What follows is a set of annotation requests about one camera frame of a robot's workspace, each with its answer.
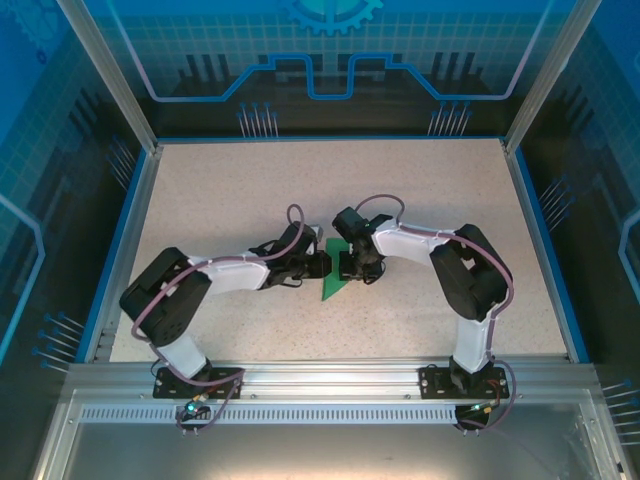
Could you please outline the green paper sheet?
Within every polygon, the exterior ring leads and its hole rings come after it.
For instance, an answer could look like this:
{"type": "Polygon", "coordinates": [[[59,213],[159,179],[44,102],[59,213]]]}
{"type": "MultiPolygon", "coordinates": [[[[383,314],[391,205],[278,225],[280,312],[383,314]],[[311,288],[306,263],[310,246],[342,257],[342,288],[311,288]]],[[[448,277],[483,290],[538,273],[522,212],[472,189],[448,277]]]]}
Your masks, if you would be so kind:
{"type": "Polygon", "coordinates": [[[327,301],[330,297],[338,293],[350,281],[343,282],[338,275],[338,258],[340,251],[348,251],[351,253],[350,245],[342,238],[329,238],[326,240],[325,251],[328,253],[333,262],[332,273],[323,279],[322,301],[327,301]]]}

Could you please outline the metal tray panel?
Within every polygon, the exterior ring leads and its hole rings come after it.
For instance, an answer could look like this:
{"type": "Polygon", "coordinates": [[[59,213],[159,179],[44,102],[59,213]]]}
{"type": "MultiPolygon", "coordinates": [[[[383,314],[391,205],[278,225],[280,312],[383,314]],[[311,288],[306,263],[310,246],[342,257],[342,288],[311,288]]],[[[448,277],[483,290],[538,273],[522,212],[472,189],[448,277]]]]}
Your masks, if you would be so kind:
{"type": "Polygon", "coordinates": [[[80,424],[57,408],[33,480],[640,480],[606,408],[518,404],[488,431],[453,425],[80,424]]]}

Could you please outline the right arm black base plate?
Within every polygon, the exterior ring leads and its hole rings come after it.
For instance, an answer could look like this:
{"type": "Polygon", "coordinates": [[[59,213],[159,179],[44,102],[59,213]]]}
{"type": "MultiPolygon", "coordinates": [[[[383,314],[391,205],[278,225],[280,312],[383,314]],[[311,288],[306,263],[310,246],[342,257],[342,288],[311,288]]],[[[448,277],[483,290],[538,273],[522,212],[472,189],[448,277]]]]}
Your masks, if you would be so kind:
{"type": "Polygon", "coordinates": [[[423,400],[508,399],[509,385],[503,368],[487,364],[470,374],[462,368],[429,364],[418,370],[418,387],[423,400]]]}

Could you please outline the aluminium side rail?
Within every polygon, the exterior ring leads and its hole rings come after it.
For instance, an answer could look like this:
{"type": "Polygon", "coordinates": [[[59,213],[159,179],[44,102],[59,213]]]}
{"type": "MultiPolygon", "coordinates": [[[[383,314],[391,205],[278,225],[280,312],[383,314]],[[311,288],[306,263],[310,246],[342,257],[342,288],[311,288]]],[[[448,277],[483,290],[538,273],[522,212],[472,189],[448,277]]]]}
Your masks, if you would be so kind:
{"type": "Polygon", "coordinates": [[[102,335],[112,337],[118,328],[119,299],[129,285],[162,151],[140,154],[77,348],[77,363],[96,361],[102,335]]]}

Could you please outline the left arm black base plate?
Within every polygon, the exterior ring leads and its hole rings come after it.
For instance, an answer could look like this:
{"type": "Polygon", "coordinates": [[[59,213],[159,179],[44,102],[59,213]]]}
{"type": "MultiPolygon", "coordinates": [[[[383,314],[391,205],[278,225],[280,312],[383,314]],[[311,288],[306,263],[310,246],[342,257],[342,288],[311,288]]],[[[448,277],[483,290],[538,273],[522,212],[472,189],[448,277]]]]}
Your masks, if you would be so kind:
{"type": "Polygon", "coordinates": [[[193,399],[199,394],[205,393],[208,399],[223,400],[231,391],[233,381],[228,378],[242,374],[240,368],[231,367],[207,367],[205,366],[195,378],[199,382],[213,382],[224,380],[215,387],[195,386],[186,383],[175,376],[168,367],[160,368],[155,375],[155,386],[152,396],[156,399],[193,399]]]}

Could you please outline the aluminium frame post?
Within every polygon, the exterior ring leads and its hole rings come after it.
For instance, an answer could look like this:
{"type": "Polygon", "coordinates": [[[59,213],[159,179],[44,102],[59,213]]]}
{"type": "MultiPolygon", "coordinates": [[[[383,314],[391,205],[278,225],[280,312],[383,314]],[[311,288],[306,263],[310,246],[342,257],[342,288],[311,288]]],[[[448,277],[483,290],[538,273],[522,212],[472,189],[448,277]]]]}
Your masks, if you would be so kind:
{"type": "Polygon", "coordinates": [[[56,0],[140,145],[155,155],[158,140],[83,0],[56,0]]]}
{"type": "Polygon", "coordinates": [[[602,0],[576,0],[505,136],[503,150],[507,156],[515,155],[601,3],[602,0]]]}

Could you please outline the aluminium mounting rail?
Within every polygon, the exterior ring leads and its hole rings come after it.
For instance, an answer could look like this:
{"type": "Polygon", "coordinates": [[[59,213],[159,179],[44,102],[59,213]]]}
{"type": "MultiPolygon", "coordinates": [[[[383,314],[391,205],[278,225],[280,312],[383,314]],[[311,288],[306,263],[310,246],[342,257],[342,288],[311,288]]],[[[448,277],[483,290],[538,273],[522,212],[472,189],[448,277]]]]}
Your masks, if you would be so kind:
{"type": "MultiPolygon", "coordinates": [[[[506,356],[519,404],[579,403],[600,398],[599,380],[591,364],[576,364],[558,355],[506,356]]],[[[445,357],[220,362],[245,371],[241,399],[262,403],[417,402],[418,369],[444,366],[445,357]]],[[[152,377],[143,362],[75,364],[62,395],[95,402],[149,401],[152,377]]]]}

